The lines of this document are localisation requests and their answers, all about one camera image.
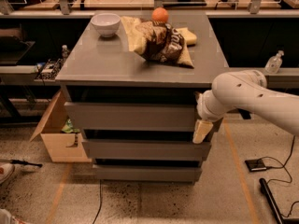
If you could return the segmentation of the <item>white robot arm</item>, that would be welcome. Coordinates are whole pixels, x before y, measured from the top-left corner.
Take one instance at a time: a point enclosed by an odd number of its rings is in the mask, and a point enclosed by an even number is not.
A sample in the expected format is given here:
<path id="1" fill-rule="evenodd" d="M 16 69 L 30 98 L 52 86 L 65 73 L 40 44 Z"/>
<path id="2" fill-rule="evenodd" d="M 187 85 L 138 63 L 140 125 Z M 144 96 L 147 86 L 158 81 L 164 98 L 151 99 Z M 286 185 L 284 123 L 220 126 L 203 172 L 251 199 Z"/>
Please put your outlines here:
<path id="1" fill-rule="evenodd" d="M 299 96 L 267 89 L 265 75 L 257 70 L 226 72 L 216 76 L 211 89 L 195 94 L 197 112 L 192 141 L 200 144 L 212 123 L 234 109 L 257 114 L 279 128 L 299 135 Z"/>

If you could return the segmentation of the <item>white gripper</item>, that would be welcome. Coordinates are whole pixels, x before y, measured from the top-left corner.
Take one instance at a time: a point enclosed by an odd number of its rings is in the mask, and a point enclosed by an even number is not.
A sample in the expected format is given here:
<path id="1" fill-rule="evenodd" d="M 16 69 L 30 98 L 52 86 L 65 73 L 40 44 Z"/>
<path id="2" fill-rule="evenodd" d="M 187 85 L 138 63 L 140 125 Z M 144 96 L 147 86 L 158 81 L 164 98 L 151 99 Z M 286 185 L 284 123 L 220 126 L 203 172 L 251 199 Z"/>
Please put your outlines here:
<path id="1" fill-rule="evenodd" d="M 213 128 L 213 123 L 222 119 L 231 110 L 229 105 L 222 104 L 213 94 L 212 90 L 204 93 L 196 92 L 196 109 L 201 119 L 195 122 L 192 141 L 200 144 Z"/>

